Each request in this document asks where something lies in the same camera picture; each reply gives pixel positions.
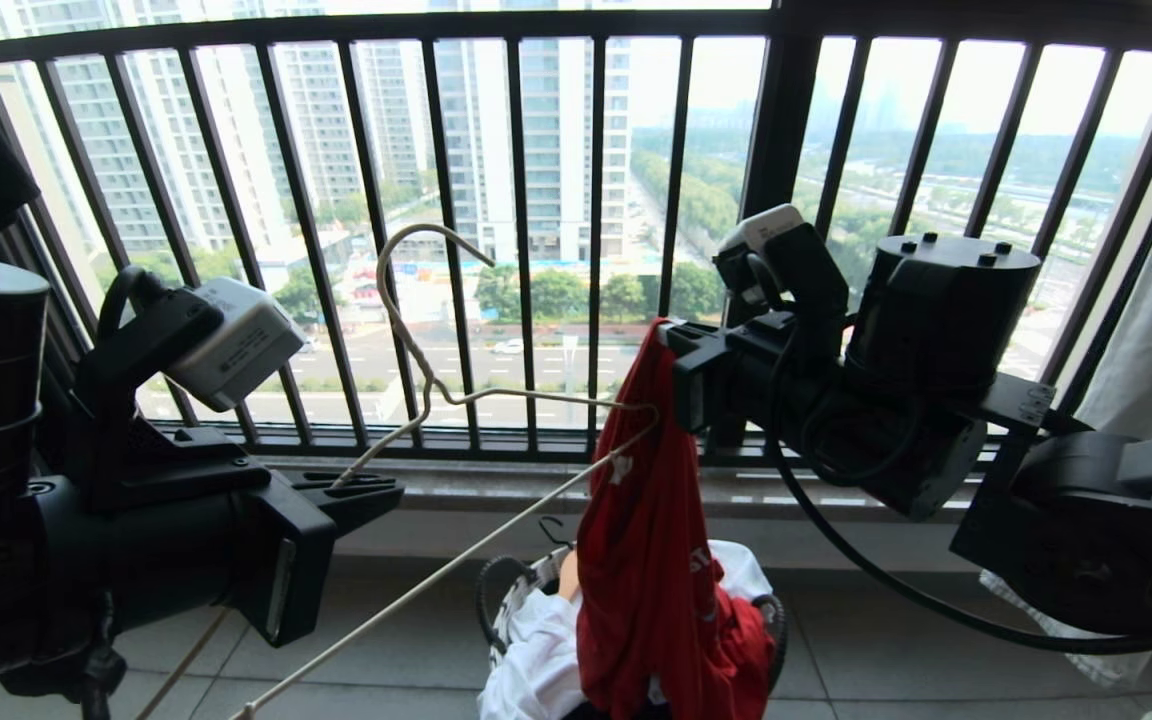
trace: laundry basket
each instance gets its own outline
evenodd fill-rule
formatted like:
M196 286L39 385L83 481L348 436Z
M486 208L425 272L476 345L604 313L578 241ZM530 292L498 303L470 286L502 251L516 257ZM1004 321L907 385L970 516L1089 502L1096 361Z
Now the laundry basket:
M522 607L526 597L535 589L553 594L558 592L558 574L562 569L563 559L573 551L573 546L556 547L540 560L531 564L525 564L521 560L501 555L486 562L479 571L479 578L475 585L473 601L479 616L479 627L483 629L483 637L488 642L488 665L492 670L503 659L506 650L511 643L509 638L509 619ZM505 575L513 573L513 583L508 592L503 594L495 619L488 619L488 583L492 575ZM763 623L767 628L774 644L772 662L768 667L767 688L771 691L776 687L776 680L781 676L781 667L785 665L786 642L788 639L788 623L786 621L785 605L774 594L763 594L756 597L753 605L763 614Z

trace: road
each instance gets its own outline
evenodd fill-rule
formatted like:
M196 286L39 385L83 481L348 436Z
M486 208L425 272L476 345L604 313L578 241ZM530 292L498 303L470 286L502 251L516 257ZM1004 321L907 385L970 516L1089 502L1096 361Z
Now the road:
M494 354L490 350L490 341L475 338L471 341L470 363L472 365L475 388L485 387L485 382L507 382L509 386L522 387L524 384L524 361L522 355ZM362 391L358 393L359 406L367 423L397 424L407 418L402 397L402 382L397 377L397 357L394 355L393 342L386 328L376 328L361 336L346 340L349 363L353 365L353 377L361 388L384 387L381 391ZM429 357L438 377L447 381L460 381L461 361L457 347L454 344L423 346L422 350ZM634 363L637 346L602 346L598 351L598 384L600 389L609 382L621 381ZM536 387L555 392L559 395L585 395L585 382L589 374L589 346L584 342L575 350L564 351L562 347L535 348ZM419 370L412 363L412 370ZM301 397L308 418L314 423L349 423L349 414L344 396L339 391L324 391L320 382L339 382L338 364L329 347L324 342L313 353L300 353L291 356L291 372L297 385L302 387ZM453 392L460 397L461 392ZM172 397L165 392L142 389L141 406L151 418L173 418L175 409ZM256 392L247 399L248 410L253 418L273 420L273 423L291 423L291 410L282 392ZM447 406L441 397L435 397L430 425L446 427L464 427L468 423L465 410L457 406ZM206 407L195 404L198 418L202 420L234 420L233 414L212 414ZM484 427L521 429L526 426L526 406L522 397L485 397L477 404L479 423ZM536 419L548 427L584 427L586 411L584 407L561 404L561 402L538 401Z

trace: hanger hook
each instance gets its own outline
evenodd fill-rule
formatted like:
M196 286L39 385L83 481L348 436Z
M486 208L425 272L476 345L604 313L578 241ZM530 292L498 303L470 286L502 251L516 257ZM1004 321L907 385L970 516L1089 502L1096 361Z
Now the hanger hook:
M559 518L554 518L553 515L541 515L540 520L536 521L536 524L540 525L540 532L544 532L545 537L550 538L550 541L552 541L554 544L566 544L567 550L576 550L576 544L575 543L573 543L573 541L561 541L561 539L558 539L556 537L554 537L554 535L552 532L550 532L550 523L553 523L554 525L558 525L559 528L563 526L563 521L559 520Z

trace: black basket handle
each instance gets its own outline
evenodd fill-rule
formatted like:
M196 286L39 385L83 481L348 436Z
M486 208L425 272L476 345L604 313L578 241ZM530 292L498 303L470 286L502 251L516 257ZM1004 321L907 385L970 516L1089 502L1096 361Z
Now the black basket handle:
M531 569L530 564L525 564L525 562L509 558L508 555L488 560L483 570L479 570L479 578L473 585L473 608L477 611L477 615L479 615L479 628L483 629L483 637L486 638L488 644L500 655L503 655L507 646L503 639L500 639L500 635L495 632L495 628L492 626L492 617L488 617L488 575L492 570L499 568L499 566L508 566L508 568L515 571L515 579L518 575L522 575L529 583L536 583L538 575L536 575L536 570Z
M785 614L781 598L774 594L760 594L750 605L763 612L767 634L772 635L772 642L776 643L772 649L772 662L767 667L767 694L771 696L773 689L776 688L776 681L781 679L781 669L785 667L785 653L788 651L787 644L790 641L790 623Z

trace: tiled floor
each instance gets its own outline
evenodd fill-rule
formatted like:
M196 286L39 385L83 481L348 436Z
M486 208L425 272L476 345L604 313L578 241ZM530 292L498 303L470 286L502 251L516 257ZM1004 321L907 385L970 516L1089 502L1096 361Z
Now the tiled floor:
M353 562L329 581L319 630L282 650L271 650L230 616L156 717L225 720L429 569L411 562ZM791 573L772 579L797 624L768 719L1135 720L1152 708L1152 662L1130 694L1107 694L1061 655L969 632L859 575ZM961 579L933 584L969 609L1016 620ZM471 588L472 569L445 579L257 717L473 719L486 652ZM116 647L132 670L113 698L114 717L141 711L212 612L191 612L119 638ZM59 698L26 700L0 691L0 719L15 717L76 719L78 711Z

